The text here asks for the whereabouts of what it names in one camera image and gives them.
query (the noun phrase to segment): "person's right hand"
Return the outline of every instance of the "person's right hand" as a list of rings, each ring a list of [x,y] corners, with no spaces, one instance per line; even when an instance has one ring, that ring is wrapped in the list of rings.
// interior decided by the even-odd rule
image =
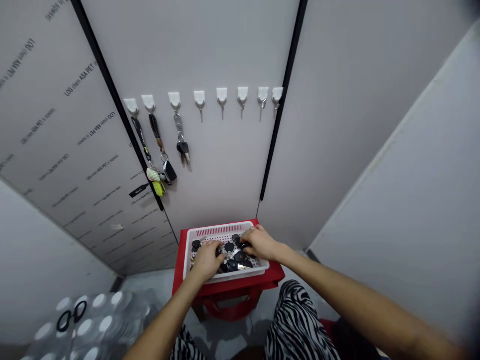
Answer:
[[[240,240],[241,243],[250,243],[252,247],[246,247],[243,252],[261,259],[277,261],[277,252],[281,247],[280,243],[265,231],[262,225],[251,227]]]

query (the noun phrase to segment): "zebra print pants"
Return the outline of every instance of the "zebra print pants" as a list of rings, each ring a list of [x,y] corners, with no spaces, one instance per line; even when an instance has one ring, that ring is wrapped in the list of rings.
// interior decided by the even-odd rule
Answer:
[[[265,358],[339,359],[309,294],[296,280],[281,286],[273,323],[266,338]],[[195,347],[185,325],[178,334],[170,359],[207,359]]]

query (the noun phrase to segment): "metal key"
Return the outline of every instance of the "metal key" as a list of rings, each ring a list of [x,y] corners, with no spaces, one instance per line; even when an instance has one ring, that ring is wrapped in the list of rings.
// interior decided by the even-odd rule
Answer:
[[[182,157],[184,157],[186,164],[190,164],[189,144],[185,141],[179,141],[176,144],[176,149],[180,152],[180,154],[182,154]]]
[[[265,105],[267,104],[267,99],[261,100],[258,98],[258,105],[260,105],[260,122],[262,122],[262,110],[265,109]]]

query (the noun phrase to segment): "yellow keychain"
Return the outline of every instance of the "yellow keychain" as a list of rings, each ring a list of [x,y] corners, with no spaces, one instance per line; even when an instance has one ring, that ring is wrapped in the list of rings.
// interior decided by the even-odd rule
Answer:
[[[162,197],[163,195],[165,195],[167,193],[167,191],[165,190],[165,186],[164,186],[164,184],[162,183],[161,180],[160,181],[153,181],[152,184],[153,184],[153,188],[155,189],[156,194],[159,197]]]

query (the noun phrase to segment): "wall hook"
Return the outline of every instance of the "wall hook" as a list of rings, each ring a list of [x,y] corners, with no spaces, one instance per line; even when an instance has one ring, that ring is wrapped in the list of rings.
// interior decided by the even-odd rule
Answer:
[[[280,107],[280,99],[282,98],[282,94],[284,93],[283,87],[274,87],[271,91],[271,101],[273,102],[275,108],[273,111],[273,118],[277,117],[277,110]]]
[[[180,93],[179,92],[169,92],[168,97],[170,98],[170,105],[175,110],[175,115],[179,114],[180,107],[182,106],[182,102],[180,101]]]
[[[155,100],[153,95],[142,95],[141,99],[143,101],[143,105],[145,105],[146,110],[150,114],[153,114],[155,112],[155,109],[157,108],[155,106]]]
[[[265,109],[267,99],[269,98],[269,87],[258,88],[258,105],[260,105],[260,122],[262,122],[262,110]]]
[[[125,103],[126,108],[128,109],[128,112],[132,116],[134,116],[135,118],[139,116],[140,109],[139,109],[139,106],[137,105],[136,99],[123,99],[123,102]]]
[[[244,118],[244,109],[245,109],[245,104],[247,102],[247,98],[249,95],[249,88],[248,87],[239,87],[238,88],[238,103],[240,104],[240,119]]]
[[[205,91],[194,91],[193,97],[195,98],[195,105],[200,110],[201,122],[204,122],[204,114],[202,109],[205,106]]]
[[[217,87],[216,88],[216,100],[221,106],[221,119],[224,119],[224,110],[225,104],[227,103],[227,92],[228,89],[226,87]]]

